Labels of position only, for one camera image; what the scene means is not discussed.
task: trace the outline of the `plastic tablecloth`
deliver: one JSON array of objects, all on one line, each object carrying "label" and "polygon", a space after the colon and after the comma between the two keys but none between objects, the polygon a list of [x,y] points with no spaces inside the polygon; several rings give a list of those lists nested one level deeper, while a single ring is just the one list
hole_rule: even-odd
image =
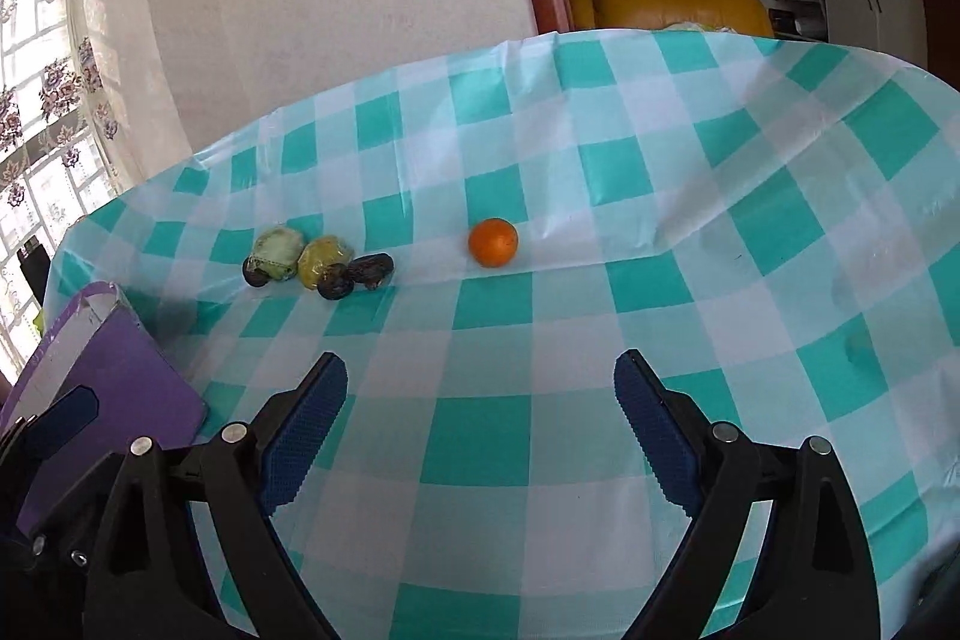
[{"label": "plastic tablecloth", "polygon": [[[347,362],[347,404],[274,516],[347,640],[621,636],[688,523],[614,399],[628,347],[755,441],[833,443],[890,635],[956,533],[958,119],[933,76],[829,44],[507,42],[278,109],[128,191],[67,234],[46,317],[119,283],[207,435],[321,352]],[[466,237],[491,217],[520,252],[483,271]],[[392,285],[246,287],[275,223],[389,252]],[[755,510],[709,629],[745,593]]]}]

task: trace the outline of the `floral curtain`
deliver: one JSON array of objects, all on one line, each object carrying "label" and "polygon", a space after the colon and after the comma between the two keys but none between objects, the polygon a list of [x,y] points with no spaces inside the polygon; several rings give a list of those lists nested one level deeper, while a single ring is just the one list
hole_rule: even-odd
[{"label": "floral curtain", "polygon": [[70,225],[133,185],[75,1],[0,0],[0,372],[11,380],[40,340],[17,249],[37,237],[53,256]]}]

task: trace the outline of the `orange fruit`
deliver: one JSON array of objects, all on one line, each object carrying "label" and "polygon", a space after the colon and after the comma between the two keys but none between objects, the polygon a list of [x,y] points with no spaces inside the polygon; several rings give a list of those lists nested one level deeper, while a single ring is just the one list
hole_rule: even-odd
[{"label": "orange fruit", "polygon": [[470,231],[467,247],[480,266],[503,266],[517,255],[517,229],[500,218],[488,218]]}]

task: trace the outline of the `leather couch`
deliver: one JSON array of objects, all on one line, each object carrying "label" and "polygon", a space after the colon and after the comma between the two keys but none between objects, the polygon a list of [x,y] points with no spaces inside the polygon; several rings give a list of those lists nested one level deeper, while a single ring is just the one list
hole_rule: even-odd
[{"label": "leather couch", "polygon": [[732,28],[749,36],[772,38],[773,27],[760,0],[570,0],[573,25],[591,28],[660,30],[674,23]]}]

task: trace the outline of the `metal pin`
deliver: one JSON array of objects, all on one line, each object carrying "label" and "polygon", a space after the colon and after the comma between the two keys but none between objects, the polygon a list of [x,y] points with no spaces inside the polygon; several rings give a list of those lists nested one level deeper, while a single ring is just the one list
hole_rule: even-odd
[{"label": "metal pin", "polygon": [[731,423],[718,423],[713,426],[713,436],[721,442],[734,442],[740,437],[740,432],[736,431],[736,426]]},{"label": "metal pin", "polygon": [[247,436],[247,427],[242,423],[232,423],[224,426],[224,431],[220,432],[220,437],[224,442],[239,442]]},{"label": "metal pin", "polygon": [[830,451],[833,450],[833,446],[830,445],[828,440],[822,437],[810,437],[810,449],[814,453],[819,453],[821,456],[829,456]]},{"label": "metal pin", "polygon": [[133,456],[143,456],[144,453],[150,453],[152,447],[154,447],[154,441],[150,437],[138,437],[131,442],[130,452]]}]

